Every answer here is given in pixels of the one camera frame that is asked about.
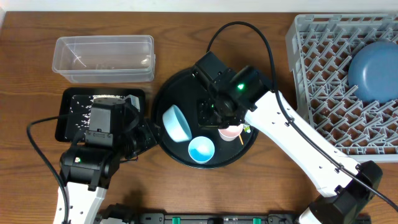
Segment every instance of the white dish rack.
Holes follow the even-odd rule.
[[[376,41],[398,42],[398,14],[298,15],[286,35],[297,112],[359,162],[398,162],[398,100],[363,103],[348,86],[351,59]]]

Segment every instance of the transparent container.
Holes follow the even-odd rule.
[[[52,70],[71,83],[149,82],[154,79],[154,39],[149,35],[61,37]]]

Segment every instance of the round black tray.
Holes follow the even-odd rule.
[[[161,148],[176,161],[190,167],[211,169],[226,166],[239,159],[253,145],[258,130],[252,128],[250,133],[242,132],[244,145],[239,138],[227,142],[221,139],[217,129],[201,129],[197,120],[197,100],[208,98],[207,92],[192,77],[190,69],[182,70],[172,76],[159,90],[152,105],[152,120],[161,127]],[[162,115],[172,105],[180,108],[188,121],[192,139],[198,136],[210,138],[215,145],[215,154],[206,164],[197,164],[188,154],[190,141],[176,143],[165,131]]]

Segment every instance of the wooden table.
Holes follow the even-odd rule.
[[[29,121],[58,114],[71,86],[142,88],[150,105],[171,75],[192,66],[223,24],[258,26],[273,50],[280,89],[295,105],[285,34],[295,14],[148,12],[8,12],[0,36],[0,223],[52,223],[57,183],[25,133]],[[150,83],[72,85],[53,73],[55,41],[63,36],[149,34],[155,39],[156,74]],[[212,50],[239,70],[251,64],[269,73],[260,38],[247,27],[230,27]],[[69,144],[54,139],[55,121],[33,128],[37,144],[56,169]],[[380,164],[381,192],[398,202],[398,165]],[[139,162],[123,164],[113,176],[102,208],[125,203],[168,213],[302,212],[318,196],[309,178],[268,137],[260,134],[241,159],[220,169],[181,165],[160,147]],[[397,223],[398,214],[375,198],[364,209],[374,223]]]

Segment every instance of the black tray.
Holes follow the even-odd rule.
[[[205,98],[208,98],[207,92],[192,77],[190,69],[182,70],[171,77],[156,95],[152,105],[151,119],[162,128],[162,139],[159,145],[170,157],[190,167],[203,169],[223,167],[246,153],[257,138],[258,130],[252,128],[251,133],[242,133],[244,142],[244,145],[242,145],[239,138],[231,142],[222,140],[217,129],[200,129],[197,120],[197,100]],[[192,139],[205,136],[215,144],[215,154],[206,164],[197,164],[189,156],[188,145],[190,141],[176,143],[164,131],[162,115],[172,105],[177,105],[187,119],[192,132]]]
[[[59,114],[90,112],[87,107],[92,105],[93,95],[113,95],[122,98],[134,95],[139,97],[140,108],[142,108],[140,113],[144,113],[145,93],[140,89],[72,87],[63,92]],[[72,141],[79,129],[88,129],[88,125],[83,122],[87,120],[88,118],[84,117],[84,114],[70,116],[68,119],[59,119],[55,130],[55,139],[60,142]]]

